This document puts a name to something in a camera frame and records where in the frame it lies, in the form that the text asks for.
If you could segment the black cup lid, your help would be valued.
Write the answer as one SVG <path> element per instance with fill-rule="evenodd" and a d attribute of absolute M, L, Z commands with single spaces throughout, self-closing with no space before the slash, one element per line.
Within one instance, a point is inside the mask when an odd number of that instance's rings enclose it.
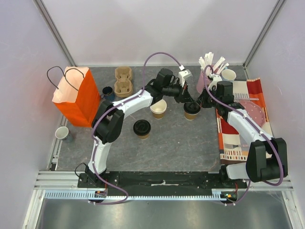
<path fill-rule="evenodd" d="M 186 113 L 191 114 L 191 115 L 195 115 L 195 114 L 199 113 L 201 110 L 199 104 L 196 102 L 184 103 L 183 109 Z"/>
<path fill-rule="evenodd" d="M 133 131 L 138 136 L 145 136 L 151 131 L 151 124 L 144 119 L 138 120 L 133 125 Z"/>

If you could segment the brown paper cup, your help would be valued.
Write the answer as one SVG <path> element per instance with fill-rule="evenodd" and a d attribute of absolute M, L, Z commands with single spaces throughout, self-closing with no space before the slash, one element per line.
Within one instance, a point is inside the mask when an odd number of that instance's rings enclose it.
<path fill-rule="evenodd" d="M 144 139 L 147 139 L 149 137 L 149 134 L 150 134 L 150 132 L 147 132 L 147 133 L 144 133 L 144 134 L 143 133 L 138 133 L 137 136 L 140 139 L 144 140 Z"/>
<path fill-rule="evenodd" d="M 164 99 L 150 106 L 150 110 L 155 119 L 162 119 L 167 109 L 167 103 Z"/>
<path fill-rule="evenodd" d="M 184 112 L 184 117 L 187 119 L 187 120 L 189 120 L 189 121 L 192 121 L 192 120 L 194 120 L 196 117 L 197 117 L 197 115 L 199 114 L 199 112 L 197 112 L 197 113 L 195 113 L 195 114 L 191 114 L 191 113 L 188 113 L 188 112 Z"/>

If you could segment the orange paper bag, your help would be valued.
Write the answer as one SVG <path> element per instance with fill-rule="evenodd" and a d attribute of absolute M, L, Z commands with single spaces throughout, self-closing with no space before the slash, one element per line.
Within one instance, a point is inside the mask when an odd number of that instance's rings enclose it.
<path fill-rule="evenodd" d="M 66 67 L 52 102 L 73 126 L 91 127 L 100 94 L 88 67 Z"/>

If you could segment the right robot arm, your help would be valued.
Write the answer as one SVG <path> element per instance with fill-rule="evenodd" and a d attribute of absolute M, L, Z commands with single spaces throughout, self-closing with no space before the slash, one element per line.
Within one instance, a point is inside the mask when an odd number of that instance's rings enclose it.
<path fill-rule="evenodd" d="M 198 99 L 204 108 L 215 107 L 249 145 L 246 162 L 227 165 L 226 171 L 218 176 L 219 184 L 228 188 L 236 179 L 249 179 L 279 186 L 288 175 L 286 141 L 272 137 L 248 115 L 243 106 L 234 102 L 232 82 L 211 83 L 204 87 Z"/>

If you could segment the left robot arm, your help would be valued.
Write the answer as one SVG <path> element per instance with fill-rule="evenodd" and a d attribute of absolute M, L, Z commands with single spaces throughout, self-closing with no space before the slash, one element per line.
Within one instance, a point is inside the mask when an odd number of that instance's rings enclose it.
<path fill-rule="evenodd" d="M 124 119 L 131 114 L 154 105 L 164 96 L 170 96 L 177 103 L 191 103 L 186 79 L 190 70 L 183 69 L 175 77 L 169 69 L 162 68 L 155 79 L 150 80 L 136 94 L 116 102 L 103 101 L 92 122 L 93 149 L 91 159 L 85 168 L 88 182 L 93 187 L 101 187 L 105 177 L 106 161 L 112 142 L 121 134 Z"/>

